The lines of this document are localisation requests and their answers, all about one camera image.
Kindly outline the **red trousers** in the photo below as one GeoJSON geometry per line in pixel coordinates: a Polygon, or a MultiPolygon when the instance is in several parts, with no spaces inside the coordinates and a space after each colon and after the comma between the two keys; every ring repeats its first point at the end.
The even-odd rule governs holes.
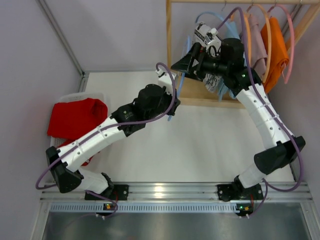
{"type": "Polygon", "coordinates": [[[53,106],[47,135],[64,139],[65,141],[59,145],[62,147],[95,129],[107,117],[108,107],[99,99],[59,102],[53,106]]]}

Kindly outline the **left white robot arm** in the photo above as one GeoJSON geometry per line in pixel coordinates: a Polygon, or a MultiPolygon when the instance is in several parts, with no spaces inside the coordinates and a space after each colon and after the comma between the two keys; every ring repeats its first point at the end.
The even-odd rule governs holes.
{"type": "Polygon", "coordinates": [[[120,106],[96,128],[65,146],[46,150],[50,173],[60,193],[76,189],[108,198],[114,183],[104,172],[86,170],[82,165],[109,145],[129,137],[148,123],[173,116],[180,101],[174,86],[148,84],[133,102],[120,106]]]}

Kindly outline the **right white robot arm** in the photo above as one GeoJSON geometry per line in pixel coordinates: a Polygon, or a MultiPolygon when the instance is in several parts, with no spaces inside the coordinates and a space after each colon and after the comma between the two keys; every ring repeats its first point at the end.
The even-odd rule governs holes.
{"type": "Polygon", "coordinates": [[[274,171],[300,158],[306,145],[302,136],[289,131],[270,103],[262,81],[249,67],[247,48],[239,39],[222,41],[218,56],[211,56],[200,43],[193,44],[189,52],[171,66],[172,70],[185,73],[195,80],[206,75],[222,77],[224,84],[248,111],[265,150],[253,157],[251,164],[229,184],[218,185],[221,201],[263,199],[260,182],[274,171]]]}

